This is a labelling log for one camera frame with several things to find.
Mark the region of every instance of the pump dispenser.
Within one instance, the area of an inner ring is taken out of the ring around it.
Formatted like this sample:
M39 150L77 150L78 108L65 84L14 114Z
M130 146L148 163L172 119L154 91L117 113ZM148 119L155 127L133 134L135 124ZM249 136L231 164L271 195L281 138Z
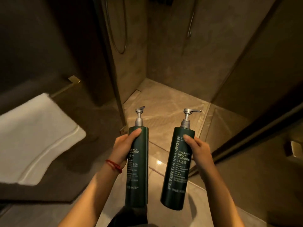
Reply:
M143 126L143 113L145 106L137 108L137 118L134 126L130 127L129 134L141 128L141 134L131 144L127 156L127 179L125 206L145 207L148 202L148 157L149 157L149 129Z
M192 151L190 146L184 141L183 135L186 134L192 138L195 137L195 131L189 129L189 116L193 112L201 111L185 108L183 112L185 113L185 119L181 122L180 127L175 127L172 136L172 144L161 193L161 203L172 210L183 209L191 162Z

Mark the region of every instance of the white towel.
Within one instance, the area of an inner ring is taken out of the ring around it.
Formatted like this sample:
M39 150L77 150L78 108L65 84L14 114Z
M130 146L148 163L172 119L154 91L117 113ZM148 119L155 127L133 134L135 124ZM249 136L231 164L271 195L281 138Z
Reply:
M51 162L86 136L43 93L0 116L0 182L36 185Z

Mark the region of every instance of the tile floor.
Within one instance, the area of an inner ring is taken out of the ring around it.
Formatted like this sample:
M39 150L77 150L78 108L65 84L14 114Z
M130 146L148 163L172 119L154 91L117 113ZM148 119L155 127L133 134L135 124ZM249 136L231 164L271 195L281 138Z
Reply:
M164 173L170 148L173 128L180 126L185 107L200 109L190 117L191 129L197 136L201 132L204 115L209 103L145 79L137 91L125 102L127 121L133 126L135 108L146 106L142 115L144 125L149 127L149 203L148 220L153 226L213 226L206 191L188 182L184 208L174 211L160 202ZM123 207L125 200L126 171L117 178L97 227L107 226L115 214ZM72 205L14 205L0 218L0 226L45 226L54 227L66 215ZM264 221L239 209L246 227L268 226Z

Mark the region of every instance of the silver pump head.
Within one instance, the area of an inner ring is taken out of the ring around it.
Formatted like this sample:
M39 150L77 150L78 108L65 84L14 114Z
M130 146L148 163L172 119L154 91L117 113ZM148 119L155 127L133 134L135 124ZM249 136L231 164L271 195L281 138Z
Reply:
M143 113L144 108L145 106L136 109L138 118L136 118L136 121L134 123L135 126L143 126L143 119L141 118L141 114Z
M189 115L192 114L193 112L201 112L201 111L200 110L193 110L193 109L189 109L189 108L184 108L183 112L185 114L185 119L182 120L180 127L189 129L189 127L190 127L190 121L188 119Z

